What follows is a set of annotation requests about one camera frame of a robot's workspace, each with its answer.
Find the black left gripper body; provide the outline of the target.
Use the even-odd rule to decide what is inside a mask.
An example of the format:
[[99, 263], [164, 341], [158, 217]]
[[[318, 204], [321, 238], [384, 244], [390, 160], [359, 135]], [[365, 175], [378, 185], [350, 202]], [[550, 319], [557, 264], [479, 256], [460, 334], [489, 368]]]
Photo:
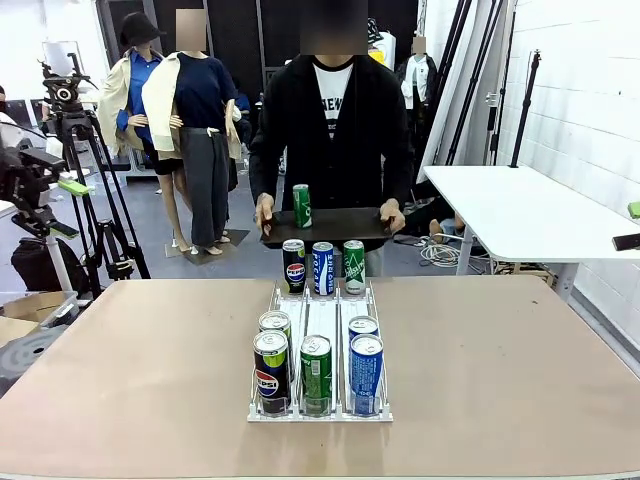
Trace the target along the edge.
[[46, 204], [51, 174], [48, 169], [23, 165], [18, 149], [0, 154], [0, 200], [11, 202], [21, 211], [32, 211]]

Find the green soda can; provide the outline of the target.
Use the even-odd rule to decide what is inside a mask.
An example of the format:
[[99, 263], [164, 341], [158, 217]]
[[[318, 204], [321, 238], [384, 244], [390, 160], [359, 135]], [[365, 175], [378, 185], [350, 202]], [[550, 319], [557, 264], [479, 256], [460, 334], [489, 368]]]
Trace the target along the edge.
[[295, 224], [300, 229], [312, 226], [310, 190], [307, 184], [297, 184], [292, 188]]
[[328, 338], [308, 335], [301, 350], [301, 380], [304, 411], [308, 416], [323, 417], [331, 411], [332, 347]]

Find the black Pepsi lime can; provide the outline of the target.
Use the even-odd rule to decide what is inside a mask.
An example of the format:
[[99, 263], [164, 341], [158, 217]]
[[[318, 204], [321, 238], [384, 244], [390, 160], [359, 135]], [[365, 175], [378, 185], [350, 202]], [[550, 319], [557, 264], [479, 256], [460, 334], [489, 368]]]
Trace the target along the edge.
[[284, 278], [291, 294], [304, 292], [306, 282], [305, 245], [300, 239], [288, 239], [282, 244]]
[[267, 416], [288, 412], [291, 402], [289, 345], [280, 330], [259, 332], [253, 341], [255, 380]]
[[261, 332], [278, 330], [284, 333], [287, 337], [288, 349], [291, 349], [291, 320], [286, 312], [280, 310], [269, 310], [259, 317], [258, 325]]

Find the dark brown serving tray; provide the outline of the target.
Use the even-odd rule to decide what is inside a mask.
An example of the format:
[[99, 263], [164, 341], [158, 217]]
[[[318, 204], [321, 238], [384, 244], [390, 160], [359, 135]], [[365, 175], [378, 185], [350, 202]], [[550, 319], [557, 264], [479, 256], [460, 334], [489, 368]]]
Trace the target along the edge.
[[391, 237], [390, 223], [380, 220], [379, 209], [375, 207], [316, 209], [312, 211], [311, 220], [310, 227], [298, 228], [293, 211], [276, 211], [269, 221], [270, 233], [262, 234], [261, 241], [269, 248], [280, 248], [290, 239], [337, 245], [347, 240], [378, 241]]

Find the green star print cider can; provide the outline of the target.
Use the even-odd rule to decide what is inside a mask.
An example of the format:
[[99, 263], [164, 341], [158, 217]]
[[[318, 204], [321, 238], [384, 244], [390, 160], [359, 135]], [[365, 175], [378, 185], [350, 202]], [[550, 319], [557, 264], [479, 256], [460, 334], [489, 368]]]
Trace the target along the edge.
[[344, 243], [343, 273], [345, 288], [349, 294], [357, 295], [365, 291], [365, 249], [360, 240], [348, 240]]

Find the person seated on floor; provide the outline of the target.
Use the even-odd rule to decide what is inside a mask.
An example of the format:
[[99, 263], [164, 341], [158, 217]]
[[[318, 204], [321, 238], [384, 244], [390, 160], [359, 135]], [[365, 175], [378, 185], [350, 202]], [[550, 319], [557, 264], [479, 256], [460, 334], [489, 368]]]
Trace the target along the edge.
[[431, 236], [437, 243], [447, 243], [448, 235], [461, 236], [465, 223], [428, 180], [412, 188], [412, 206], [405, 214], [402, 234]]

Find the black backpack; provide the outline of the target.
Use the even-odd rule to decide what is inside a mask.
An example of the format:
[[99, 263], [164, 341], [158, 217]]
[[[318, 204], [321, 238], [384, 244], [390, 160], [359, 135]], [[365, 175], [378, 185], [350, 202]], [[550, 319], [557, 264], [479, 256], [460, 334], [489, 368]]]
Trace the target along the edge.
[[[79, 295], [90, 291], [89, 277], [73, 249], [57, 240], [72, 290]], [[23, 237], [11, 256], [11, 264], [29, 291], [62, 291], [48, 247], [44, 239]]]

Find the dark computer monitor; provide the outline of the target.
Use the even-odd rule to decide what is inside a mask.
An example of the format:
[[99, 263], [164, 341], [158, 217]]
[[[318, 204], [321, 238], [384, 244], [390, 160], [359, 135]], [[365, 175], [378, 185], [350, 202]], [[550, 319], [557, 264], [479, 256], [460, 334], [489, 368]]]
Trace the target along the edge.
[[31, 119], [24, 100], [9, 100], [5, 102], [5, 113], [18, 125], [31, 127]]

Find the cardboard box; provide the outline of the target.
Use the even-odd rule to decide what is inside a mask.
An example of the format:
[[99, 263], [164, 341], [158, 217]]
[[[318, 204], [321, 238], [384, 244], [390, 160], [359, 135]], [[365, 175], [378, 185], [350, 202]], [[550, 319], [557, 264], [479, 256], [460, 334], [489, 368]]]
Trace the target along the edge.
[[0, 293], [0, 316], [3, 317], [52, 328], [71, 324], [78, 314], [74, 291]]

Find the gray round weight plate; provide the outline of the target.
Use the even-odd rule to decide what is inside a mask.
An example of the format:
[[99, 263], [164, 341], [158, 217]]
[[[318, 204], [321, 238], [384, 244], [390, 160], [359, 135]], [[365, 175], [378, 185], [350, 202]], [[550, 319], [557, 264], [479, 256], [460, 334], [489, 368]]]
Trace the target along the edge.
[[59, 325], [9, 341], [0, 348], [0, 398], [68, 328]]

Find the black stand with gray clamp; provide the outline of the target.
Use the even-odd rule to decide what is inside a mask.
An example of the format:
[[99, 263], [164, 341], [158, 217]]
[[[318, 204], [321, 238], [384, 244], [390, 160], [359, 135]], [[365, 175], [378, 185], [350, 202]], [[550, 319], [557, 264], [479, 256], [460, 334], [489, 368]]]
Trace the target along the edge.
[[513, 45], [513, 35], [516, 19], [516, 6], [512, 4], [508, 9], [508, 16], [505, 19], [505, 38], [503, 42], [503, 55], [502, 65], [500, 69], [500, 84], [498, 91], [498, 104], [496, 110], [496, 121], [494, 124], [493, 133], [489, 143], [488, 153], [490, 155], [489, 165], [495, 166], [497, 164], [498, 147], [500, 141], [500, 132], [502, 128], [504, 105], [506, 100], [506, 90], [508, 83], [508, 72], [510, 65], [510, 58]]

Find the mannequin with white jacket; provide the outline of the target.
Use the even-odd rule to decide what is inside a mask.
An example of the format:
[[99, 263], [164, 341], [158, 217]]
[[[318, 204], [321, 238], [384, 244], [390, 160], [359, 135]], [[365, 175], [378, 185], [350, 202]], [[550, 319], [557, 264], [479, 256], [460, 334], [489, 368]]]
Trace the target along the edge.
[[412, 55], [401, 64], [398, 75], [414, 152], [417, 158], [422, 158], [429, 135], [428, 112], [436, 91], [437, 67], [427, 53], [424, 36], [413, 38], [411, 52]]

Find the blue Pocari Sweat can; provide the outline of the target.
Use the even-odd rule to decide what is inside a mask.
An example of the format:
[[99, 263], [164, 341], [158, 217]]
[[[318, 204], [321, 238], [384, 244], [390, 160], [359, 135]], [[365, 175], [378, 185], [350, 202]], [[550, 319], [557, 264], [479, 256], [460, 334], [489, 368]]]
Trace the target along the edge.
[[355, 316], [348, 323], [349, 341], [359, 335], [379, 335], [378, 321], [368, 315]]
[[356, 335], [350, 344], [350, 386], [354, 414], [377, 414], [375, 398], [383, 367], [383, 342], [374, 334]]
[[312, 247], [314, 291], [321, 296], [334, 292], [333, 250], [329, 242], [316, 242]]

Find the white can dispenser rack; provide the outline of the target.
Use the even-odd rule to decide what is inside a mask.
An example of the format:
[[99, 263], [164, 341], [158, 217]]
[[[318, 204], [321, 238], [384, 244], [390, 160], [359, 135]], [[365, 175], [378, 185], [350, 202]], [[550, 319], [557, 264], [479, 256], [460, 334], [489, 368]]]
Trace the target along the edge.
[[[267, 311], [269, 310], [286, 312], [291, 320], [292, 347], [289, 349], [291, 402], [285, 415], [265, 415], [256, 386], [253, 364], [248, 421], [392, 422], [393, 414], [387, 381], [388, 368], [385, 359], [386, 347], [383, 342], [383, 329], [379, 321], [374, 290], [371, 286], [367, 286], [365, 291], [358, 295], [349, 295], [342, 288], [337, 287], [329, 296], [319, 296], [311, 288], [306, 288], [301, 294], [288, 294], [280, 287], [275, 287]], [[354, 395], [350, 386], [351, 341], [349, 341], [348, 323], [351, 318], [360, 315], [368, 315], [378, 321], [378, 337], [383, 342], [383, 367], [375, 398], [377, 414], [372, 416], [354, 414]], [[323, 417], [308, 416], [304, 411], [300, 350], [304, 338], [308, 335], [324, 336], [330, 340], [332, 347], [331, 411]]]

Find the mannequin with yellow garment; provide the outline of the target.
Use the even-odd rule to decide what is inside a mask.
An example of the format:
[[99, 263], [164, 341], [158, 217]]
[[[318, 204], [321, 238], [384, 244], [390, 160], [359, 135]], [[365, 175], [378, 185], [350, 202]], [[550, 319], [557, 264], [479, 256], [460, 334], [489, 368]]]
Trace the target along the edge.
[[388, 69], [394, 70], [396, 37], [388, 31], [381, 31], [372, 17], [368, 18], [368, 54]]

